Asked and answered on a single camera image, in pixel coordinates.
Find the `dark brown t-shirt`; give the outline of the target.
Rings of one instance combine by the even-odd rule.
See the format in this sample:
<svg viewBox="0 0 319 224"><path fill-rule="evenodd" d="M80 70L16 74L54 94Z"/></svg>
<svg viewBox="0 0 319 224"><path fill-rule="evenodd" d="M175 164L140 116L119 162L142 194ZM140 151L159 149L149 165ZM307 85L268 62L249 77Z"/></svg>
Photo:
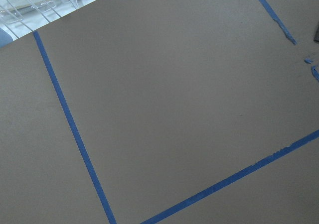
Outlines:
<svg viewBox="0 0 319 224"><path fill-rule="evenodd" d="M314 42L319 42L319 25L317 26L317 29L314 34Z"/></svg>

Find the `clear plastic bag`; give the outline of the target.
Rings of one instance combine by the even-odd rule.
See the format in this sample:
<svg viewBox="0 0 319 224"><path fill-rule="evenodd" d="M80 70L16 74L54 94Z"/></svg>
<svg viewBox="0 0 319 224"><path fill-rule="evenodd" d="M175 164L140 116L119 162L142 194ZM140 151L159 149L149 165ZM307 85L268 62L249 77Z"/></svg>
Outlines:
<svg viewBox="0 0 319 224"><path fill-rule="evenodd" d="M0 0L1 47L96 0Z"/></svg>

